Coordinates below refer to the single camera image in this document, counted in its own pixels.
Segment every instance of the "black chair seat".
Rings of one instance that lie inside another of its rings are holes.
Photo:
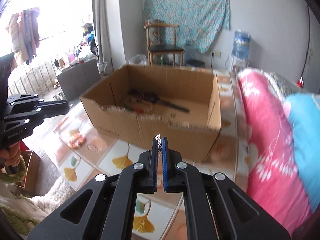
[[[184,51],[184,49],[171,44],[151,45],[149,47],[149,52],[151,53],[168,51]]]

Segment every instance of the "wooden chair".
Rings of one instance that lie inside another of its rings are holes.
[[[174,44],[155,44],[150,45],[150,32],[149,28],[173,28],[173,43]],[[183,64],[183,53],[184,49],[176,45],[176,28],[179,27],[177,24],[167,23],[154,23],[145,25],[144,28],[147,30],[147,46],[148,46],[148,61],[150,65],[153,65],[153,56],[159,54],[173,54],[173,66],[176,65],[176,54],[180,54],[180,66]]]

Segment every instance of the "blue water jug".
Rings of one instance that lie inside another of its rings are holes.
[[[241,30],[235,31],[235,39],[233,42],[232,55],[241,60],[249,57],[251,35]]]

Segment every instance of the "blue blanket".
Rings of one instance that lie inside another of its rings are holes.
[[[230,0],[145,0],[143,22],[147,19],[179,24],[177,45],[205,53],[222,29],[230,29]],[[165,30],[166,43],[173,42],[171,29]]]

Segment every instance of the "human hand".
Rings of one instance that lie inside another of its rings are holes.
[[[0,157],[6,160],[5,165],[7,166],[17,166],[20,162],[20,142],[12,144],[6,150],[0,151]]]

